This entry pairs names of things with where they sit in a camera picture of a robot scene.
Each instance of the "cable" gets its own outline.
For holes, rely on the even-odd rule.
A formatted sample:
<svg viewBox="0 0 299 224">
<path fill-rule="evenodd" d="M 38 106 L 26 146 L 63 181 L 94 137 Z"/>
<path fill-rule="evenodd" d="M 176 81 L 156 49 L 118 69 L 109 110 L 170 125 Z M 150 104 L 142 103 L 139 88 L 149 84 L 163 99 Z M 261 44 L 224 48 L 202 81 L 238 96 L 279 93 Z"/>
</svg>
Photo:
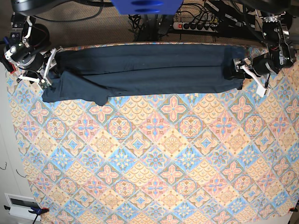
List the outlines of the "cable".
<svg viewBox="0 0 299 224">
<path fill-rule="evenodd" d="M 47 21 L 47 22 L 56 22 L 56 23 L 61 23 L 61 22 L 82 22 L 82 21 L 90 20 L 90 19 L 93 19 L 93 18 L 97 17 L 98 15 L 101 14 L 102 10 L 103 10 L 103 6 L 101 6 L 99 8 L 99 11 L 95 15 L 90 16 L 90 17 L 86 17 L 86 18 L 82 18 L 82 19 L 77 19 L 77 20 L 49 20 L 49 19 L 45 19 L 45 18 L 36 16 L 36 15 L 33 16 L 33 17 L 37 18 L 37 19 L 40 19 L 40 20 Z"/>
<path fill-rule="evenodd" d="M 95 7 L 114 7 L 114 5 L 111 2 L 98 2 L 98 1 L 90 1 L 90 0 L 73 0 L 77 3 L 86 5 L 86 6 L 95 6 Z"/>
<path fill-rule="evenodd" d="M 40 28 L 37 28 L 36 26 L 33 26 L 35 29 L 37 29 L 37 30 L 40 30 L 40 31 L 42 31 L 44 34 L 46 34 L 46 36 L 38 43 L 38 44 L 36 44 L 36 45 L 34 45 L 33 47 L 34 48 L 36 48 L 36 47 L 38 47 L 39 45 L 41 45 L 42 44 L 42 42 L 44 42 L 45 40 L 46 40 L 46 38 L 48 37 L 48 34 L 44 31 L 44 30 L 42 30 L 42 29 L 40 29 Z"/>
<path fill-rule="evenodd" d="M 179 13 L 189 13 L 193 18 L 195 18 L 196 16 L 195 15 L 193 15 L 192 13 L 190 13 L 189 11 L 179 11 Z"/>
<path fill-rule="evenodd" d="M 18 172 L 18 170 L 16 169 L 16 171 L 17 171 L 17 174 L 18 175 L 20 175 L 21 177 L 23 177 L 23 178 L 26 178 L 26 177 L 28 177 L 28 175 L 26 175 L 26 176 L 22 176 L 21 174 L 19 174 L 19 172 Z"/>
<path fill-rule="evenodd" d="M 20 68 L 19 66 L 18 66 L 18 68 L 21 69 L 21 70 L 24 70 L 24 71 L 31 71 L 31 72 L 35 73 L 36 76 L 37 76 L 39 79 L 42 79 L 42 76 L 41 76 L 40 74 L 38 74 L 37 71 L 31 70 L 31 69 L 22 69 L 22 68 Z"/>
<path fill-rule="evenodd" d="M 247 13 L 246 13 L 246 6 L 243 5 L 243 15 L 244 15 L 244 20 L 245 20 L 245 23 L 246 23 L 246 26 L 247 28 L 249 29 L 249 31 L 261 42 L 264 42 L 270 46 L 275 46 L 277 45 L 277 43 L 275 42 L 272 42 L 270 40 L 266 40 L 264 39 L 263 37 L 261 37 L 251 26 L 250 26 L 250 23 L 248 21 L 248 18 L 247 18 Z"/>
<path fill-rule="evenodd" d="M 229 0 L 229 2 L 232 4 L 232 7 L 237 11 L 238 14 L 243 15 L 243 12 L 241 12 L 240 8 L 237 6 L 237 4 L 233 0 Z"/>
<path fill-rule="evenodd" d="M 7 166 L 7 162 L 5 162 L 5 168 L 3 169 L 3 168 L 0 167 L 0 169 L 6 170 L 6 166 Z"/>
<path fill-rule="evenodd" d="M 200 10 L 206 9 L 204 6 L 202 6 L 201 4 L 197 4 L 197 3 L 184 3 L 184 4 L 182 4 L 182 6 L 196 6 Z"/>
</svg>

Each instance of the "screw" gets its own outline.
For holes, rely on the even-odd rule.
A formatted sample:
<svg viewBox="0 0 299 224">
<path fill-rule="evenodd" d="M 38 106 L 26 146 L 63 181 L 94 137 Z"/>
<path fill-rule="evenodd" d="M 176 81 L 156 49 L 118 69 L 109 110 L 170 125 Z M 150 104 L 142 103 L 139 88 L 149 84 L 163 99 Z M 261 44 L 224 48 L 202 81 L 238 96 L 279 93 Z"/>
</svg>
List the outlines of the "screw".
<svg viewBox="0 0 299 224">
<path fill-rule="evenodd" d="M 12 46 L 11 48 L 10 48 L 10 52 L 11 53 L 15 53 L 17 51 L 17 48 L 15 47 L 15 46 Z"/>
</svg>

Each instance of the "power strip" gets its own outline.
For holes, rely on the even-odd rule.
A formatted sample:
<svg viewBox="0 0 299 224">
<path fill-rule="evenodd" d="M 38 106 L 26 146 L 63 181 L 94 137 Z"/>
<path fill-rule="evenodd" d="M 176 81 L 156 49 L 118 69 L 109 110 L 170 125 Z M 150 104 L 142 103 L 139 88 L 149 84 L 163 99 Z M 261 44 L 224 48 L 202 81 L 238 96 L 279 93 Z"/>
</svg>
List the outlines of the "power strip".
<svg viewBox="0 0 299 224">
<path fill-rule="evenodd" d="M 215 24 L 203 24 L 203 23 L 188 23 L 188 22 L 174 22 L 173 29 L 176 30 L 192 30 L 192 31 L 205 31 L 205 32 L 217 32 Z"/>
</svg>

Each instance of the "floral tile pattern fabric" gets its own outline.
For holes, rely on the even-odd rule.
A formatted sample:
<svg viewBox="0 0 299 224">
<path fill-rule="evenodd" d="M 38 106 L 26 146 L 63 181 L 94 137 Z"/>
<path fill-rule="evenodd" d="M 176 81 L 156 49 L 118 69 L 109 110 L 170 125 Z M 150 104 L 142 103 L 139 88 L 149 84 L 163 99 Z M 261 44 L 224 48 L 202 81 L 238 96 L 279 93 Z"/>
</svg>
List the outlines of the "floral tile pattern fabric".
<svg viewBox="0 0 299 224">
<path fill-rule="evenodd" d="M 242 91 L 102 107 L 44 103 L 18 72 L 8 98 L 30 189 L 50 209 L 44 224 L 240 224 L 298 201 L 299 63 L 271 76 L 267 98 L 246 80 Z"/>
</svg>

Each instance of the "dark blue cloth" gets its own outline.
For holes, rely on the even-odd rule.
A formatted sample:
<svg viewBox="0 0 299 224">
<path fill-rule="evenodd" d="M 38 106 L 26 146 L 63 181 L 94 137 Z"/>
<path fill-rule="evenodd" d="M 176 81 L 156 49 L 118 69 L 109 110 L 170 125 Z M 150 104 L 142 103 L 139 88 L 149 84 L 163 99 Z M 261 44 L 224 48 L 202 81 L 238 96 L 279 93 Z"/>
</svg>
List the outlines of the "dark blue cloth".
<svg viewBox="0 0 299 224">
<path fill-rule="evenodd" d="M 204 44 L 121 45 L 65 51 L 56 56 L 53 85 L 44 102 L 84 99 L 104 105 L 109 97 L 169 93 L 218 93 L 240 88 L 226 80 L 237 46 Z"/>
</svg>

